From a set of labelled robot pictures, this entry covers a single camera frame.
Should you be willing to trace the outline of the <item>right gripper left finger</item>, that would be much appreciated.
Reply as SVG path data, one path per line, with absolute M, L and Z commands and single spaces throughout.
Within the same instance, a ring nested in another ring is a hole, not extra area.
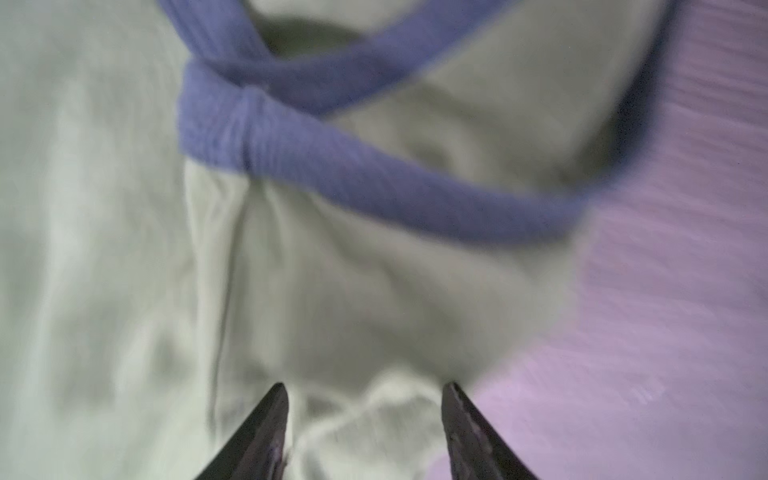
M 288 412 L 287 389 L 276 383 L 196 480 L 282 479 Z

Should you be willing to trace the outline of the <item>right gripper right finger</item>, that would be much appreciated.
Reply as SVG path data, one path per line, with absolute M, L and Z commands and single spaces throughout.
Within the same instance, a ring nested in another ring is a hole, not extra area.
M 538 480 L 455 382 L 443 387 L 441 419 L 453 480 Z

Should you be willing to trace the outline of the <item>green tank top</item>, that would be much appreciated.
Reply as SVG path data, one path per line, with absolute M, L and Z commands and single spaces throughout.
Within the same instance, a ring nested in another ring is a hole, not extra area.
M 1 475 L 419 479 L 572 304 L 671 1 L 5 1 Z

